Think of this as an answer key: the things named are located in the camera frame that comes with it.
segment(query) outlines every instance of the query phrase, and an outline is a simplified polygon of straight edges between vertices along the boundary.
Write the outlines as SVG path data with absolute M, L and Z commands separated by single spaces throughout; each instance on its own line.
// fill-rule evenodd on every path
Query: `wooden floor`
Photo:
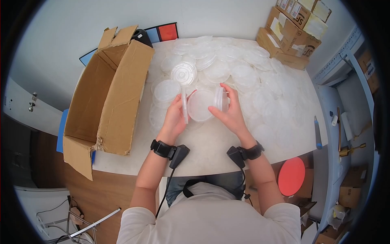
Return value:
M 56 144 L 56 136 L 44 132 L 33 136 L 31 167 L 35 184 L 40 188 L 68 188 L 88 222 L 122 208 L 102 222 L 96 232 L 97 243 L 116 243 L 121 216 L 129 207 L 137 177 L 94 170 L 94 180 L 90 181 L 63 161 L 62 153 L 56 152 Z

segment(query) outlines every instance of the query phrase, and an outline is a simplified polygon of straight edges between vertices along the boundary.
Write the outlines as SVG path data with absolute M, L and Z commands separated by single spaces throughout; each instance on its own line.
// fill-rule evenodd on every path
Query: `open cardboard box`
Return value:
M 91 153 L 128 155 L 154 49 L 131 40 L 137 25 L 106 29 L 77 84 L 64 129 L 64 161 L 92 180 Z

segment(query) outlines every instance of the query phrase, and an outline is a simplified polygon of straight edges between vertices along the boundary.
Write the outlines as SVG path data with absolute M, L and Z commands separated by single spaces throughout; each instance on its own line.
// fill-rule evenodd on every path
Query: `red seat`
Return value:
M 295 157 L 286 160 L 279 171 L 277 179 L 282 195 L 294 195 L 301 188 L 304 178 L 305 165 L 302 159 Z

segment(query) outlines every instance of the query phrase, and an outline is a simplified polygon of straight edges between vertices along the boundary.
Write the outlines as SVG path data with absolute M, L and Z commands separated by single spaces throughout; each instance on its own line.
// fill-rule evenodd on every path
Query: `white roll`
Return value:
M 351 140 L 353 138 L 351 126 L 349 125 L 348 117 L 347 117 L 347 112 L 344 112 L 340 115 L 342 124 L 344 126 L 344 131 L 345 135 L 347 137 L 347 141 Z
M 337 125 L 337 120 L 338 120 L 338 116 L 337 115 L 333 115 L 333 119 L 332 119 L 332 125 L 333 126 Z

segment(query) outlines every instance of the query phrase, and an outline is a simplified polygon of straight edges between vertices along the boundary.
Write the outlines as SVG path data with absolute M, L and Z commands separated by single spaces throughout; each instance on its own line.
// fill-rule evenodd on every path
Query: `brass tool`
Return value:
M 337 107 L 337 116 L 339 117 L 339 152 L 341 151 L 341 121 L 340 121 L 340 108 Z
M 365 143 L 363 143 L 362 145 L 360 145 L 360 146 L 357 146 L 357 147 L 355 147 L 355 148 L 349 148 L 348 146 L 344 146 L 341 150 L 340 150 L 340 152 L 339 152 L 339 155 L 340 155 L 340 157 L 345 157 L 345 156 L 348 156 L 349 155 L 349 152 L 353 152 L 355 149 L 357 149 L 357 148 L 365 148 Z

